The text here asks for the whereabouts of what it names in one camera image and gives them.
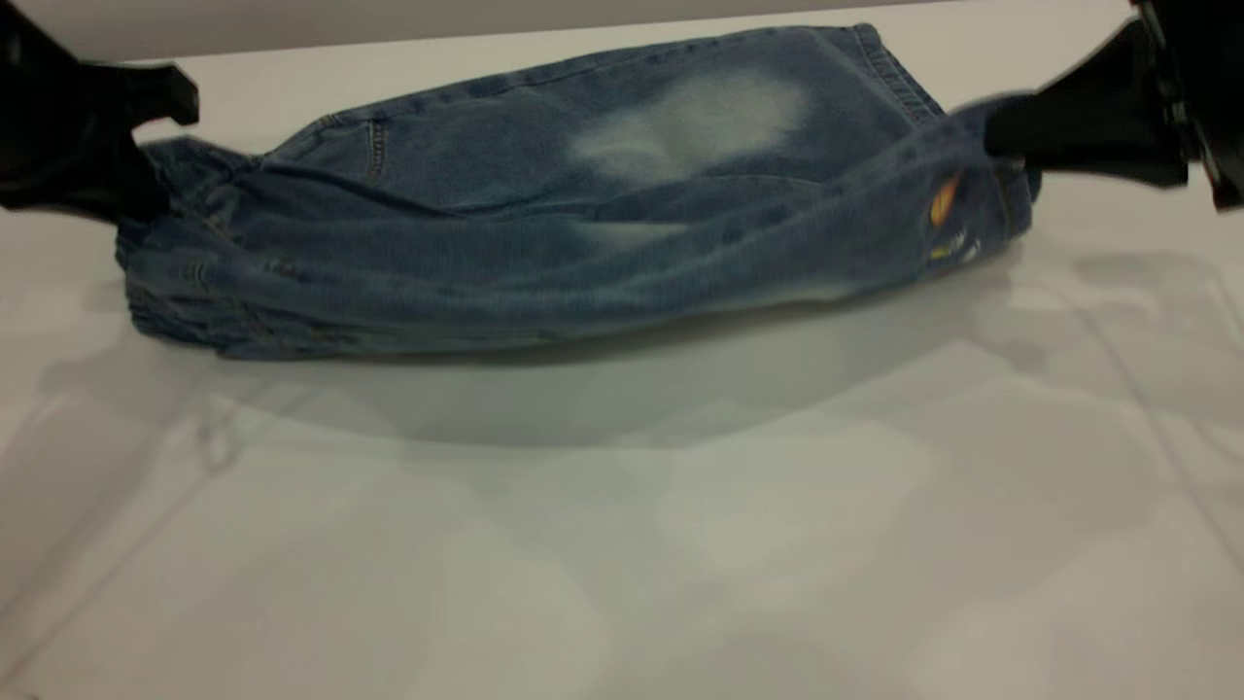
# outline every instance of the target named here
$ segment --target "white wall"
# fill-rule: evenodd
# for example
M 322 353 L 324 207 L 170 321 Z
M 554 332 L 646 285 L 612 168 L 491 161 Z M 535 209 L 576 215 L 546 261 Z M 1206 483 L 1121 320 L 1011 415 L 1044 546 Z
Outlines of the white wall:
M 189 56 L 931 0 L 15 0 L 82 57 Z

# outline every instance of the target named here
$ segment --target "jeans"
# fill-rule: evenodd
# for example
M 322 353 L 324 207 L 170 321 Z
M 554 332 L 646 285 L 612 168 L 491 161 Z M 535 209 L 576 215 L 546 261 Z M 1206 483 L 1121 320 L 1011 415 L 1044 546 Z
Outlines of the jeans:
M 1037 173 L 876 30 L 626 48 L 326 116 L 275 150 L 144 147 L 138 329 L 229 358 L 481 352 L 838 300 L 1003 249 Z

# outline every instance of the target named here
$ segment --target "embroidered patch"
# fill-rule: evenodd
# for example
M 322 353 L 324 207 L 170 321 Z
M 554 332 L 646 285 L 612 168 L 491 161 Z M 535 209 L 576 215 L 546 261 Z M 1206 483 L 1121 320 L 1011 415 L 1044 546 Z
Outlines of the embroidered patch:
M 931 250 L 929 259 L 943 260 L 945 257 L 949 257 L 950 255 L 958 252 L 963 247 L 963 244 L 967 241 L 968 241 L 968 229 L 963 229 L 959 233 L 954 234 L 954 237 L 952 237 L 950 241 L 947 242 L 945 245 L 938 245 L 937 247 Z
M 954 175 L 950 178 L 950 182 L 942 185 L 940 191 L 933 198 L 933 205 L 929 208 L 929 221 L 937 228 L 940 228 L 950 218 L 950 209 L 954 205 L 954 195 L 959 190 L 960 177 Z

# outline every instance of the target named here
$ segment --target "white table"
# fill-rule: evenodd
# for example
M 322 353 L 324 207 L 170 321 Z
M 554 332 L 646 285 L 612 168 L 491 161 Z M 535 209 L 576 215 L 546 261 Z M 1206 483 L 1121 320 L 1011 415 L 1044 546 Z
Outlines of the white table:
M 953 106 L 1122 0 L 190 58 L 276 144 L 452 80 L 880 26 Z M 159 127 L 148 133 L 168 133 Z M 1244 214 L 1051 177 L 1014 254 L 835 312 L 506 358 L 243 364 L 138 337 L 112 236 L 0 216 L 0 669 L 42 700 L 1244 695 Z

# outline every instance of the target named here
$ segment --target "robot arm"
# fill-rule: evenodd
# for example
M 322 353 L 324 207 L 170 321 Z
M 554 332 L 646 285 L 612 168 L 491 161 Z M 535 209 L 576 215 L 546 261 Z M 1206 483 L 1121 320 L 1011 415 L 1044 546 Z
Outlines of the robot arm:
M 1244 2 L 1132 0 L 1138 17 L 1092 57 L 989 123 L 985 145 L 1049 170 L 1188 182 L 1244 205 Z
M 1220 210 L 1244 205 L 1244 2 L 1132 0 L 1138 16 L 1041 92 L 994 114 L 998 155 L 1033 167 L 1188 182 L 1200 160 Z M 0 0 L 0 205 L 116 223 L 168 196 L 132 131 L 198 121 L 175 66 L 85 63 Z

